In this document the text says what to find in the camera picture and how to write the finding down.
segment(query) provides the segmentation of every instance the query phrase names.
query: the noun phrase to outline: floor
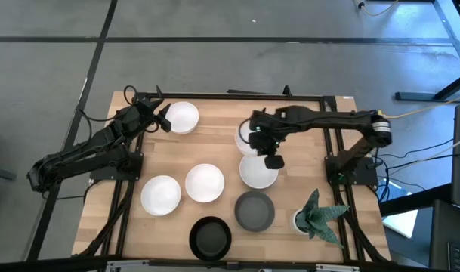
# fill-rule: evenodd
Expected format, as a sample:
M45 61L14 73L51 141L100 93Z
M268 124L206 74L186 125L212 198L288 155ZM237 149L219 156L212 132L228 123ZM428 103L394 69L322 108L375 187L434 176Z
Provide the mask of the floor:
M460 38L453 6L440 3ZM0 0L0 36L99 36L109 4ZM366 7L380 11L387 5ZM352 0L124 0L108 36L447 37L432 4L398 3L369 17ZM15 181L0 180L0 262L25 258L42 204L25 174L37 159L60 150L94 49L93 43L0 43L0 168L17 173ZM394 92L435 92L459 76L460 59L448 45L112 43L103 47L85 109L105 117L111 94L127 84L139 91L154 91L158 84L163 92L233 88L275 94L290 85L294 94L354 96L359 109L397 115L430 104L398 102ZM393 120L394 142L381 153L403 155L451 139L453 113L454 106L444 106ZM77 140L86 133L82 123ZM451 160L441 159L394 177L432 188L448 183L450 171ZM83 175L65 181L60 196L81 194L87 180ZM81 210L80 199L57 203L41 258L70 255Z

